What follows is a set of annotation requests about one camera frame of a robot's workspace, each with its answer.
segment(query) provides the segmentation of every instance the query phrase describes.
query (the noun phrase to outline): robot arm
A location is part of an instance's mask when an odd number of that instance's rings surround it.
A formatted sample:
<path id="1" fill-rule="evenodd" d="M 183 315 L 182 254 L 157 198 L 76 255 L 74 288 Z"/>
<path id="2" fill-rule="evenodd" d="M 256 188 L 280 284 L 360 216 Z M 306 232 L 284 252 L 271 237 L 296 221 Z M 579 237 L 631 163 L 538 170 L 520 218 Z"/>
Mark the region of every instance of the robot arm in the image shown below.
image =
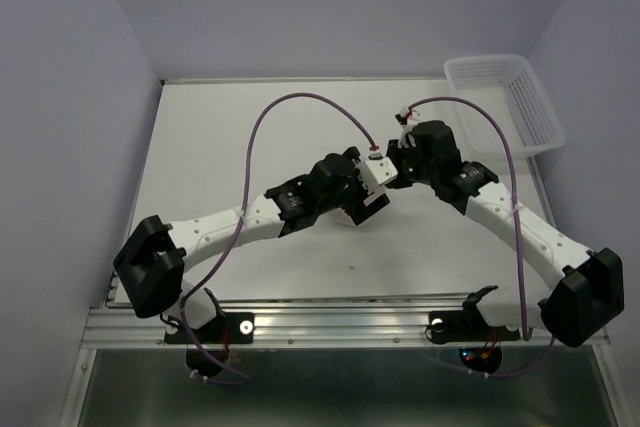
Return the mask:
<path id="1" fill-rule="evenodd" d="M 337 208 L 358 225 L 389 203 L 386 195 L 376 196 L 382 186 L 429 185 L 442 201 L 514 248 L 511 196 L 498 177 L 478 162 L 463 162 L 444 123 L 405 124 L 401 139 L 389 142 L 386 157 L 377 153 L 361 160 L 353 147 L 343 154 L 329 154 L 309 174 L 259 196 L 244 214 L 230 209 L 172 224 L 163 224 L 157 216 L 143 220 L 114 261 L 136 315 L 146 318 L 166 312 L 179 317 L 181 293 L 192 287 L 183 280 L 184 272 L 220 254 L 241 215 L 244 227 L 236 247 L 306 229 Z M 595 253 L 526 207 L 517 208 L 524 257 L 549 289 L 530 298 L 531 325 L 547 329 L 566 345 L 579 346 L 624 308 L 621 261 L 609 249 Z M 185 309 L 195 329 L 217 314 L 203 291 L 192 296 Z M 517 293 L 488 286 L 471 294 L 461 310 L 439 311 L 427 327 L 427 336 L 438 344 L 483 341 L 496 328 L 518 325 Z M 500 338 L 508 340 L 504 334 Z"/>
<path id="2" fill-rule="evenodd" d="M 388 187 L 430 185 L 438 198 L 515 250 L 511 194 L 498 177 L 478 162 L 463 162 L 453 133 L 443 122 L 412 125 L 411 119 L 397 118 L 405 129 L 400 141 L 389 142 L 387 155 L 398 167 L 398 177 Z M 516 208 L 524 259 L 549 289 L 529 299 L 534 302 L 527 305 L 531 325 L 577 347 L 624 309 L 622 262 L 609 249 L 596 253 L 567 238 L 522 204 Z M 470 340 L 487 327 L 520 325 L 519 298 L 508 289 L 486 287 L 469 296 L 462 311 L 437 320 L 428 332 L 432 341 Z"/>
<path id="3" fill-rule="evenodd" d="M 344 154 L 329 154 L 309 174 L 267 190 L 250 204 L 234 247 L 306 229 L 320 215 L 337 208 L 359 225 L 389 203 L 386 195 L 376 194 L 396 175 L 390 159 L 379 153 L 366 160 L 360 159 L 355 147 Z M 180 296 L 193 287 L 183 279 L 184 273 L 222 253 L 242 215 L 241 209 L 235 208 L 170 224 L 158 216 L 144 219 L 114 261 L 136 315 L 148 318 L 166 313 L 179 318 Z M 185 306 L 194 329 L 213 320 L 216 311 L 203 290 Z"/>

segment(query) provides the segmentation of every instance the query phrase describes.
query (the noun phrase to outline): bolt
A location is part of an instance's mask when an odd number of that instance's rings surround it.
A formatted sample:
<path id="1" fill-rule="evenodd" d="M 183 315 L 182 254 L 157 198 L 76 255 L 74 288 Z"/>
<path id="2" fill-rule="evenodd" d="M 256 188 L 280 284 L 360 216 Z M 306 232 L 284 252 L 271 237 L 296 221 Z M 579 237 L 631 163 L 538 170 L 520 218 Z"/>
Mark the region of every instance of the bolt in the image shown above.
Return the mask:
<path id="1" fill-rule="evenodd" d="M 240 323 L 240 332 L 242 332 L 244 335 L 249 335 L 251 332 L 253 332 L 253 324 L 251 323 L 251 321 L 243 320 Z"/>
<path id="2" fill-rule="evenodd" d="M 444 321 L 442 319 L 433 319 L 430 327 L 434 332 L 442 332 L 444 329 Z"/>

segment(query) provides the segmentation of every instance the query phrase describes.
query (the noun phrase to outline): lavender wall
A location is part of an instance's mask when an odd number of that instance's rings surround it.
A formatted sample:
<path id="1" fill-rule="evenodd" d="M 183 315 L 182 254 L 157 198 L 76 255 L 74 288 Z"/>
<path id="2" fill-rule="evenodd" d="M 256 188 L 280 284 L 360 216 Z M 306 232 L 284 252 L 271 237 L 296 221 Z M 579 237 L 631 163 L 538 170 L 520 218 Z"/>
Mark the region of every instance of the lavender wall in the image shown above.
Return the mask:
<path id="1" fill-rule="evenodd" d="M 528 55 L 561 0 L 120 0 L 162 78 L 442 75 Z"/>
<path id="2" fill-rule="evenodd" d="M 530 60 L 567 132 L 540 159 L 560 227 L 625 262 L 627 310 L 609 332 L 640 419 L 639 0 L 564 0 Z"/>
<path id="3" fill-rule="evenodd" d="M 0 0 L 0 425 L 57 425 L 158 91 L 117 0 Z"/>

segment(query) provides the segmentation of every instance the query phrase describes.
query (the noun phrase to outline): black clamp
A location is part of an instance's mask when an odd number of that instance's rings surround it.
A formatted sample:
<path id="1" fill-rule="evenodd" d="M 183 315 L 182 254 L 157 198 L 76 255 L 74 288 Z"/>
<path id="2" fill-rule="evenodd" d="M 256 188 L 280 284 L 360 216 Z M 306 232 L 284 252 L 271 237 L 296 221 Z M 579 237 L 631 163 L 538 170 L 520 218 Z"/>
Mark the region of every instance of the black clamp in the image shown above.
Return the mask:
<path id="1" fill-rule="evenodd" d="M 429 315 L 429 325 L 425 335 L 432 343 L 444 345 L 449 342 L 483 342 L 494 332 L 501 341 L 520 340 L 518 331 L 506 327 L 491 327 L 478 311 L 478 302 L 489 292 L 498 287 L 484 287 L 478 292 L 469 294 L 462 303 L 462 310 L 442 310 Z"/>
<path id="2" fill-rule="evenodd" d="M 547 330 L 569 347 L 579 347 L 624 310 L 622 260 L 602 249 L 582 265 L 565 267 L 548 299 L 539 303 Z"/>

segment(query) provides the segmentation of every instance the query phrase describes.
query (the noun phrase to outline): white tabletop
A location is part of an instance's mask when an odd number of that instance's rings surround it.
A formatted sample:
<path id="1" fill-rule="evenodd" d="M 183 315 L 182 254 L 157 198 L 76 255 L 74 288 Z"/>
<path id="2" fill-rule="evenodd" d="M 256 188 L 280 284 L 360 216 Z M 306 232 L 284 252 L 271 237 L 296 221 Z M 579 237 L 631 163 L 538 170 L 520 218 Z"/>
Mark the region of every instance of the white tabletop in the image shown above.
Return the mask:
<path id="1" fill-rule="evenodd" d="M 400 134 L 393 117 L 400 107 L 450 93 L 443 80 L 166 85 L 133 225 L 153 214 L 166 223 L 238 205 L 255 119 L 272 100 L 300 91 L 340 103 L 381 145 Z M 465 140 L 448 103 L 420 112 L 425 120 L 450 125 L 464 155 Z M 251 198 L 351 145 L 366 152 L 364 137 L 330 107 L 309 99 L 276 107 L 258 133 Z M 486 165 L 509 185 L 506 162 Z M 521 201 L 542 216 L 526 161 L 517 161 L 516 169 Z M 460 293 L 496 283 L 516 289 L 514 252 L 429 187 L 388 195 L 391 204 L 360 228 L 323 216 L 305 231 L 234 250 L 208 287 L 222 300 Z M 197 281 L 212 265 L 204 262 L 186 276 Z M 527 289 L 544 288 L 533 269 L 526 274 Z M 121 287 L 116 303 L 128 303 Z"/>

